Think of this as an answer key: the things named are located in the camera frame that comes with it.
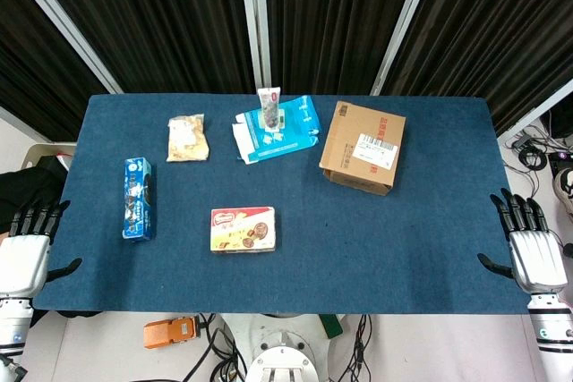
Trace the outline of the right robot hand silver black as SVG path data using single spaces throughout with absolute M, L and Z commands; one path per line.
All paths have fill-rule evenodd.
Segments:
M 492 194 L 490 199 L 505 234 L 511 265 L 502 266 L 479 253 L 482 266 L 514 280 L 530 295 L 561 292 L 569 281 L 558 237 L 550 230 L 541 206 L 505 188 L 500 196 Z

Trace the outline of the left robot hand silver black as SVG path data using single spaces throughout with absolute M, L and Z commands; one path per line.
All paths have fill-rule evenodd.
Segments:
M 19 208 L 1 244 L 1 298 L 30 300 L 46 283 L 69 276 L 82 263 L 73 259 L 67 266 L 50 270 L 51 247 L 70 202 L 45 204 L 40 200 Z

